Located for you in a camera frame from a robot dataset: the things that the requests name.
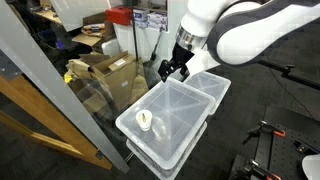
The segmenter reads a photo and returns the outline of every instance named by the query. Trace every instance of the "gray floor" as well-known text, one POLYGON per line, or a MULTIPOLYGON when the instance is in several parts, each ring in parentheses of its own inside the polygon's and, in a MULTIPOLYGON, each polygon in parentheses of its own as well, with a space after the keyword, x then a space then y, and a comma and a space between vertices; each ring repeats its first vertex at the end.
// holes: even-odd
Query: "gray floor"
MULTIPOLYGON (((297 36, 284 42, 270 54, 270 61, 297 65, 296 72, 317 80, 320 78, 320 25, 310 25, 297 36)), ((177 179, 221 179, 228 177, 231 163, 238 153, 252 157, 257 140, 241 145, 245 132, 261 120, 269 104, 279 105, 308 115, 260 65, 243 68, 218 67, 211 72, 232 81, 231 88, 208 128, 179 172, 177 179)), ((320 119, 320 92, 280 78, 291 91, 320 119)), ((32 121, 17 107, 1 98, 1 109, 28 124, 37 132, 54 135, 32 121)), ((125 147, 124 142, 116 143, 125 147)), ((136 157, 129 163, 128 174, 113 169, 106 171, 54 150, 42 147, 0 124, 0 179, 157 179, 136 157)))

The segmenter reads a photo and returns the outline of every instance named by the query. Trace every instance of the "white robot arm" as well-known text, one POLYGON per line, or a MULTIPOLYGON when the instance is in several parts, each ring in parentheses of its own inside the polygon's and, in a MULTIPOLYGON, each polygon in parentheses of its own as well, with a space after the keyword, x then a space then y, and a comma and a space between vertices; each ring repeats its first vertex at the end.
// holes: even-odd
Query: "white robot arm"
POLYGON ((219 64, 255 63, 277 40, 319 17, 320 0, 189 0, 173 57, 158 72, 165 81, 179 68, 194 74, 219 64))

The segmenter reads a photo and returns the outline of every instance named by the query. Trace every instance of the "red box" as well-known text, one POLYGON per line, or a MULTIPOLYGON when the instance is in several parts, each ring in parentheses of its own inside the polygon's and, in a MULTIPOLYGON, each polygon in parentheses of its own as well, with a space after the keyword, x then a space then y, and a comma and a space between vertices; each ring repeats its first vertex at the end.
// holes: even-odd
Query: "red box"
POLYGON ((106 10, 107 21, 115 24, 129 26, 131 21, 131 9, 117 6, 106 10))

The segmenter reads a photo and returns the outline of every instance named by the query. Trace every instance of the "plastic storage bin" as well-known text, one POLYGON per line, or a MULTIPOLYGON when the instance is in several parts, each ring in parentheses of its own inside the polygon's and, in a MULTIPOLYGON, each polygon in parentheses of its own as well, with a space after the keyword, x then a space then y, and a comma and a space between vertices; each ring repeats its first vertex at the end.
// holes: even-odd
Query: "plastic storage bin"
POLYGON ((182 168, 183 164, 188 159, 189 155, 191 154, 193 148, 198 143, 199 139, 201 138, 202 134, 207 128, 207 123, 204 122, 194 139, 190 142, 189 146, 187 147, 185 153, 183 153, 180 161, 177 165, 172 168, 171 170, 164 170, 157 163, 155 163, 147 154, 144 153, 138 146, 132 143, 130 140, 127 140, 128 148, 145 164, 149 167, 149 169, 160 179, 162 180, 173 180, 177 174, 179 173, 180 169, 182 168))
POLYGON ((120 115, 116 125, 152 159, 156 169, 171 171, 185 155, 214 105, 212 96, 168 78, 120 115), (137 112, 145 109, 153 116, 151 128, 146 132, 135 119, 137 112))
POLYGON ((189 76, 184 83, 195 87, 216 99, 217 102, 209 113, 210 115, 213 115, 218 109, 224 95, 228 91, 231 81, 208 72, 201 72, 193 76, 189 76))

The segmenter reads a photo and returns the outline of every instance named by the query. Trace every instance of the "metal stand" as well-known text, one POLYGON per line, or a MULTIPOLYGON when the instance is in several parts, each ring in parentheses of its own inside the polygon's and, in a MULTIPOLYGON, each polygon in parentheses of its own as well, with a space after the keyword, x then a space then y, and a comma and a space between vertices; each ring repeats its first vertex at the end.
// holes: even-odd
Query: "metal stand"
POLYGON ((282 72, 281 77, 283 78, 289 79, 291 81, 297 82, 299 84, 303 84, 305 86, 308 86, 320 91, 319 83, 291 74, 291 69, 295 68, 294 65, 281 66, 265 60, 259 61, 258 64, 282 72))

